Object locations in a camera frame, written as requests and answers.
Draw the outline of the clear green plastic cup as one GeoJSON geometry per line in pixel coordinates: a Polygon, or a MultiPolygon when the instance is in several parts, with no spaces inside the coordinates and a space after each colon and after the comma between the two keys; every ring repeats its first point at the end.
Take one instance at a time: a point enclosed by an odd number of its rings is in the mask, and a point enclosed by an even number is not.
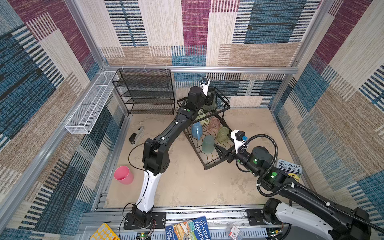
{"type": "Polygon", "coordinates": [[[230,133],[229,128],[221,127],[217,133],[217,141],[218,143],[225,143],[228,141],[228,134],[230,133]]]}
{"type": "Polygon", "coordinates": [[[208,98],[206,103],[203,106],[204,111],[213,111],[216,108],[216,100],[215,98],[208,98]]]}

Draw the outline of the translucent teal plastic cup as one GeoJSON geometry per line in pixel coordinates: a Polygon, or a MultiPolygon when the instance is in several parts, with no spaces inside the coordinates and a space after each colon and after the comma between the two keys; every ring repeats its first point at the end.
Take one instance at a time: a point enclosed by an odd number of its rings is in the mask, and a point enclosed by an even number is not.
{"type": "Polygon", "coordinates": [[[214,151],[214,143],[215,143],[215,139],[213,136],[211,135],[207,135],[204,140],[203,140],[203,144],[202,144],[202,151],[203,153],[205,154],[210,154],[214,151]]]}

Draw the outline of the light green ceramic mug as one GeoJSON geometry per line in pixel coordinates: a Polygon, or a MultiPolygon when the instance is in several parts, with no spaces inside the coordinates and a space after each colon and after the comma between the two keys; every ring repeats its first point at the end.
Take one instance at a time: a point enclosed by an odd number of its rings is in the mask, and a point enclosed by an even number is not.
{"type": "Polygon", "coordinates": [[[208,125],[210,123],[210,119],[206,118],[208,115],[209,115],[208,113],[204,113],[202,111],[199,111],[199,114],[198,114],[196,120],[199,120],[199,122],[202,126],[208,125]]]}

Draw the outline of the clear pink plastic cup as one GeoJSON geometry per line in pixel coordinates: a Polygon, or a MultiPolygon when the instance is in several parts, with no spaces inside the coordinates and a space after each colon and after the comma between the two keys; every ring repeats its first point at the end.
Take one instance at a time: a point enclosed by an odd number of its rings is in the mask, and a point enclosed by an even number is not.
{"type": "Polygon", "coordinates": [[[210,124],[209,124],[209,130],[216,134],[219,131],[220,127],[221,127],[220,120],[216,117],[211,118],[210,124]]]}

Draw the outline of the blue speckled ceramic mug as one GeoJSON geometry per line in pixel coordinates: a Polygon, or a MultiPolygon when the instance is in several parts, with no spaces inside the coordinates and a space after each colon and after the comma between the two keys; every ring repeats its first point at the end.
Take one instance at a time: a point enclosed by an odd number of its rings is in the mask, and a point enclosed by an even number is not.
{"type": "Polygon", "coordinates": [[[203,126],[200,122],[194,123],[191,128],[191,134],[193,138],[197,139],[198,141],[203,136],[203,126]]]}

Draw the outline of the opaque pink plastic cup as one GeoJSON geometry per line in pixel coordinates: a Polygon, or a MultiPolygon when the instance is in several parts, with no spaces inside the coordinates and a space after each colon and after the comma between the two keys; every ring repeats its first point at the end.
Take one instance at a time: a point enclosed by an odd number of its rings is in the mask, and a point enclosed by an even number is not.
{"type": "Polygon", "coordinates": [[[114,172],[114,178],[123,185],[130,185],[134,181],[134,175],[127,166],[118,167],[114,172]]]}

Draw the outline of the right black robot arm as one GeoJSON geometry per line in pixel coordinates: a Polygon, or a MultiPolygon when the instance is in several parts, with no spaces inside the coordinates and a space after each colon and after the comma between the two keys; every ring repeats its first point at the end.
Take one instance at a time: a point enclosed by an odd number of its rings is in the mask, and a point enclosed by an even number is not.
{"type": "Polygon", "coordinates": [[[234,146],[228,150],[214,147],[221,160],[236,161],[258,178],[257,190],[268,198],[261,213],[267,224],[291,224],[327,240],[369,240],[372,230],[383,233],[365,210],[352,210],[320,196],[275,167],[278,145],[272,137],[247,138],[236,130],[232,139],[234,146]]]}

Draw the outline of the black two-tier dish rack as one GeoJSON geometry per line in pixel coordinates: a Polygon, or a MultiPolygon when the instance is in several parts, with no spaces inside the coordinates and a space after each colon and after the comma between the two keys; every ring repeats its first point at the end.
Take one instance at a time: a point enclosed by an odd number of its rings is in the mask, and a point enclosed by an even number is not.
{"type": "MultiPolygon", "coordinates": [[[[209,115],[206,118],[209,118],[210,120],[213,117],[218,118],[221,122],[221,127],[227,127],[227,128],[229,128],[230,131],[232,131],[224,119],[225,112],[230,109],[230,100],[218,88],[216,88],[216,87],[214,87],[214,88],[216,91],[216,108],[213,111],[209,111],[209,112],[204,111],[203,109],[200,109],[200,111],[202,111],[204,113],[208,113],[209,115]]],[[[211,168],[213,168],[213,167],[215,167],[215,166],[217,166],[223,162],[220,160],[215,149],[210,154],[203,153],[202,144],[203,144],[204,138],[207,135],[211,135],[214,137],[214,139],[215,139],[214,144],[220,145],[220,146],[226,148],[227,150],[234,146],[234,143],[233,143],[233,140],[231,140],[230,134],[228,134],[229,139],[227,142],[218,143],[217,133],[215,134],[209,130],[209,124],[203,125],[203,136],[201,137],[201,139],[199,141],[197,139],[193,138],[193,136],[191,134],[192,125],[190,125],[187,129],[185,129],[183,131],[188,142],[193,147],[194,152],[196,153],[197,157],[199,158],[201,164],[203,165],[204,170],[209,170],[209,169],[211,169],[211,168]]]]}

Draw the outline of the black mesh shelf unit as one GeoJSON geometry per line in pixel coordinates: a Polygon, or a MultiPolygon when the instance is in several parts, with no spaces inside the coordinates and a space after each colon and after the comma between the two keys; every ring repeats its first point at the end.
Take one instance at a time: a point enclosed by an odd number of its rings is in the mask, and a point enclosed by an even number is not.
{"type": "Polygon", "coordinates": [[[129,114],[173,115],[175,112],[169,70],[118,69],[112,83],[129,114]]]}

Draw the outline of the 143-storey treehouse book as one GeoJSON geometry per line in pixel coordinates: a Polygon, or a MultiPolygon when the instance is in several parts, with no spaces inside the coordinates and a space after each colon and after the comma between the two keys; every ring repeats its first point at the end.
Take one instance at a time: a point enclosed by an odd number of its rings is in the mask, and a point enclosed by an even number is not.
{"type": "Polygon", "coordinates": [[[289,176],[294,178],[297,182],[300,181],[302,170],[303,170],[301,165],[297,165],[282,159],[278,159],[276,163],[276,167],[286,172],[289,176]]]}

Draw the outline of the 91-storey treehouse book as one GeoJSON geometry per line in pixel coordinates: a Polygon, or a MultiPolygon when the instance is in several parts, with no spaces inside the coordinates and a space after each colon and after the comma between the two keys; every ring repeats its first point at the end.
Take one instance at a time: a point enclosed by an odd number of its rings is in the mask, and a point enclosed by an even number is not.
{"type": "Polygon", "coordinates": [[[205,216],[166,227],[167,240],[211,240],[205,216]]]}

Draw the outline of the small clear plastic packet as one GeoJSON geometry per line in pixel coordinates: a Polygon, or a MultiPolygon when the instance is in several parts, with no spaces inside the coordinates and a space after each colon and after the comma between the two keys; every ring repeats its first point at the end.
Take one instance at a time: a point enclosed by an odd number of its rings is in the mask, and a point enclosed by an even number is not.
{"type": "Polygon", "coordinates": [[[243,232],[233,223],[228,224],[226,229],[226,235],[231,240],[242,240],[244,237],[243,232]]]}

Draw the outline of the black silver stapler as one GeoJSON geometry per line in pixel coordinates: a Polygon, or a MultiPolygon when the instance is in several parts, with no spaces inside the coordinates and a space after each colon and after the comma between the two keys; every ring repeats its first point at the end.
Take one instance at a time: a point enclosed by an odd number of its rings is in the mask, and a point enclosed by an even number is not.
{"type": "Polygon", "coordinates": [[[129,141],[132,145],[135,145],[139,142],[141,135],[144,131],[144,126],[140,126],[130,137],[129,141]]]}

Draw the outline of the yellow patterned card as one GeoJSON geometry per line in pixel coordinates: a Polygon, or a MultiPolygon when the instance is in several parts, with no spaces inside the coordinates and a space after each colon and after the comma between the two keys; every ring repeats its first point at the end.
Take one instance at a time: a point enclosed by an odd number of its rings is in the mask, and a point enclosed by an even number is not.
{"type": "Polygon", "coordinates": [[[109,227],[108,224],[103,223],[90,237],[90,240],[120,240],[119,236],[109,227]]]}

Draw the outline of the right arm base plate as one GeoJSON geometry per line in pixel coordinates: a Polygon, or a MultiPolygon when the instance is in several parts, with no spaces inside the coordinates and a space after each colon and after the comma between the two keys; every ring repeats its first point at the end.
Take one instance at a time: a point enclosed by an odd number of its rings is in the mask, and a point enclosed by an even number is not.
{"type": "Polygon", "coordinates": [[[277,219],[275,220],[266,220],[264,219],[264,215],[262,213],[262,209],[246,209],[243,212],[243,216],[248,220],[250,226],[289,226],[288,223],[283,223],[277,219]]]}

